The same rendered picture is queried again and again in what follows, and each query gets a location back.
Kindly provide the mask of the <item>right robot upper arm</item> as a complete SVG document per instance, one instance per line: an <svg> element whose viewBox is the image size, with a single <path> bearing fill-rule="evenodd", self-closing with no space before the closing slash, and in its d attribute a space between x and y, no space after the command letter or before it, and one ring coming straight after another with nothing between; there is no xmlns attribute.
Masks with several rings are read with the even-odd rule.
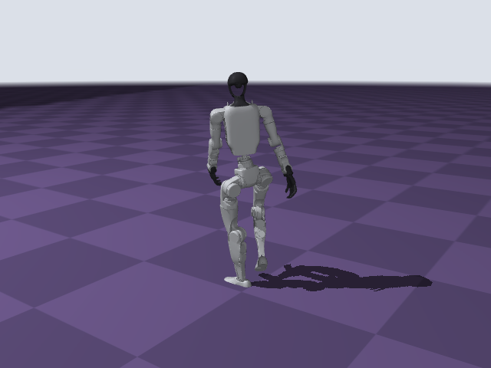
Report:
<svg viewBox="0 0 491 368"><path fill-rule="evenodd" d="M263 124L269 135L269 138L267 139L270 147L281 145L271 109L267 106L261 105L257 105L257 107L259 109L259 117L263 118Z"/></svg>

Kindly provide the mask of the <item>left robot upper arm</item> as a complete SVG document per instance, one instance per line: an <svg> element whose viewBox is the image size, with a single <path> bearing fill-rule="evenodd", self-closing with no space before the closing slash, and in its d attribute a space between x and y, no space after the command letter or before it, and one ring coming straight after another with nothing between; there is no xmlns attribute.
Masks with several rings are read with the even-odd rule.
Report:
<svg viewBox="0 0 491 368"><path fill-rule="evenodd" d="M213 150L220 149L222 147L221 136L221 122L224 119L224 108L217 108L210 113L210 136L213 144Z"/></svg>

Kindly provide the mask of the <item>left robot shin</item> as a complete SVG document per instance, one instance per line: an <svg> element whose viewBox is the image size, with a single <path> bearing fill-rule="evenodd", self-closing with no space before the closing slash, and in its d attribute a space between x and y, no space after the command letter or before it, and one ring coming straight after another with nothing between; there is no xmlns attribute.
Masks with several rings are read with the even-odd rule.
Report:
<svg viewBox="0 0 491 368"><path fill-rule="evenodd" d="M243 278L246 279L246 243L244 241L241 242L241 236L237 231L230 232L228 235L228 243L231 259L236 270L237 281L243 282Z"/></svg>

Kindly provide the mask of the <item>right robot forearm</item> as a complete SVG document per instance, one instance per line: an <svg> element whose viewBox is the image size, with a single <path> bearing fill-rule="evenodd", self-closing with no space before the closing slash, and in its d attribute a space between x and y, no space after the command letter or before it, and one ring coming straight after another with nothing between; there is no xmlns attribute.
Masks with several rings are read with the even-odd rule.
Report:
<svg viewBox="0 0 491 368"><path fill-rule="evenodd" d="M281 146L276 147L276 149L274 149L274 153L277 157L278 164L281 166L282 173L286 174L287 172L285 167L290 166L292 168L292 166L289 164L288 157L285 153L285 147L283 146L281 137L279 135L278 138L280 140Z"/></svg>

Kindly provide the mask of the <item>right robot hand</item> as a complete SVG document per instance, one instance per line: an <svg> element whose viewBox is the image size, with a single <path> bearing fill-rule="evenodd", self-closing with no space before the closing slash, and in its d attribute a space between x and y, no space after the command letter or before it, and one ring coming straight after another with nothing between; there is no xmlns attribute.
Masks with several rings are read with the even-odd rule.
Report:
<svg viewBox="0 0 491 368"><path fill-rule="evenodd" d="M286 169L286 172L287 172L287 173L286 173L286 174L284 174L284 173L283 173L283 174L284 174L284 176L286 176L286 178L287 178L287 183L288 183L288 185L287 185L287 188L286 188L285 192L287 192L287 191L288 191L288 189L290 189L290 194L289 194L289 196L287 197L287 198L289 198L289 199L290 199L290 198L292 198L292 197L295 195L295 193L297 192L297 187L296 187L296 184L295 184L295 179L294 179L294 177L292 176L292 174L293 174L293 172L292 172L292 168L291 168L290 166L286 166L286 167L285 167L285 169Z"/></svg>

